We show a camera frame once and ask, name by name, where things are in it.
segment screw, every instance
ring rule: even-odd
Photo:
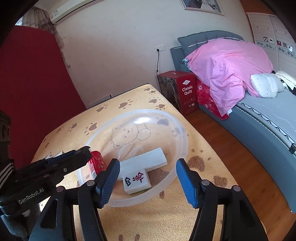
[[[57,187],[57,192],[62,192],[63,190],[64,190],[64,187],[63,186]]]
[[[208,180],[202,180],[202,184],[204,186],[209,186],[210,185],[210,182]]]
[[[90,187],[90,186],[92,186],[94,183],[95,183],[94,180],[89,180],[89,181],[87,181],[86,185]]]
[[[233,190],[235,190],[236,192],[239,192],[241,190],[241,188],[237,185],[233,186]]]

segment power outlet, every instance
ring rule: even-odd
[[[67,35],[63,31],[59,32],[59,35],[61,36],[62,39],[67,37]]]
[[[164,45],[160,45],[160,46],[157,46],[155,47],[155,52],[157,53],[157,49],[159,49],[159,51],[164,51],[165,50],[165,46]]]

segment red box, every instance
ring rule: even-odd
[[[193,73],[169,71],[157,75],[162,95],[182,115],[198,109],[196,82]]]

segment blue gripper pad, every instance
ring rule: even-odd
[[[176,163],[176,171],[177,171],[177,175],[180,180],[180,183],[182,185],[183,192],[186,196],[187,202],[190,203],[193,208],[196,208],[198,201],[196,198],[195,187],[193,186],[190,180],[190,177],[188,176],[188,173],[184,167],[184,164],[180,159]]]
[[[117,159],[113,158],[110,162],[108,168],[104,171],[108,175],[104,184],[101,187],[101,201],[100,205],[103,207],[105,204],[109,202],[110,196],[112,194],[114,185],[117,181],[119,171],[120,171],[120,163]]]

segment gray headboard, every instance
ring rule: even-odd
[[[194,50],[198,49],[203,44],[206,44],[209,40],[214,39],[233,39],[237,41],[243,41],[244,39],[234,33],[222,31],[222,30],[213,30],[207,32],[200,32],[198,34],[191,34],[186,37],[178,38],[179,43],[181,46],[174,47],[170,49],[172,54],[175,70],[177,71],[184,71],[184,72],[191,72],[182,60],[192,53]]]

